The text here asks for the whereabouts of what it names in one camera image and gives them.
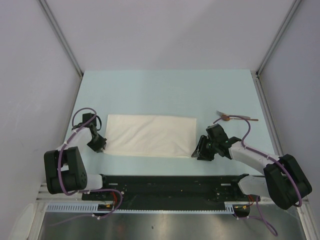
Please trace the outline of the white cloth napkin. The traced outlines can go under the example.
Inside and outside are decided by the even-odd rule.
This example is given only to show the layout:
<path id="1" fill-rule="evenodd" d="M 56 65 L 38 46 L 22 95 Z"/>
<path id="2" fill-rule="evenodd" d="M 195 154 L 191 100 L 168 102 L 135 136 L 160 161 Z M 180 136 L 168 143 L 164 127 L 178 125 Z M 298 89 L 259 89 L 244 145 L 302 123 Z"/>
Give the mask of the white cloth napkin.
<path id="1" fill-rule="evenodd" d="M 197 119 L 168 115 L 109 114 L 105 154 L 189 158 L 196 148 Z"/>

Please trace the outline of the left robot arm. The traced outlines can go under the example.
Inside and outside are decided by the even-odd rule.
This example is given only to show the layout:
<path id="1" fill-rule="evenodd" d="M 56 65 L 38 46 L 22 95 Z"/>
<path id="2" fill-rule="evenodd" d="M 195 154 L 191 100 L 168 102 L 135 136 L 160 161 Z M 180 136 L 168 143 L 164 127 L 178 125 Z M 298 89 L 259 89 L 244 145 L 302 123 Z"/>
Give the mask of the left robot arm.
<path id="1" fill-rule="evenodd" d="M 100 200 L 110 196 L 111 188 L 103 183 L 102 175 L 88 174 L 81 152 L 90 148 L 95 153 L 106 149 L 107 139 L 98 131 L 102 126 L 99 116 L 84 113 L 82 122 L 72 127 L 72 134 L 55 150 L 44 154 L 44 168 L 47 190 L 50 194 L 70 196 L 76 192 L 93 191 Z"/>

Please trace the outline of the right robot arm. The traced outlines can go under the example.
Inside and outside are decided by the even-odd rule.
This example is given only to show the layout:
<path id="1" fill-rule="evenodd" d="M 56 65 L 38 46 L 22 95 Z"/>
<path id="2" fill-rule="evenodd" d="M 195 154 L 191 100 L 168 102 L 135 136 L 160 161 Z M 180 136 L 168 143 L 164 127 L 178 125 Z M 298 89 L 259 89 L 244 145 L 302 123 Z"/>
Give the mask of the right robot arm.
<path id="1" fill-rule="evenodd" d="M 245 145 L 238 137 L 229 138 L 219 124 L 206 128 L 192 153 L 193 158 L 212 161 L 215 155 L 241 162 L 262 176 L 243 174 L 230 188 L 231 196 L 242 201 L 248 195 L 270 198 L 279 208 L 300 207 L 302 199 L 312 192 L 312 186 L 297 160 L 290 154 L 267 154 Z"/>

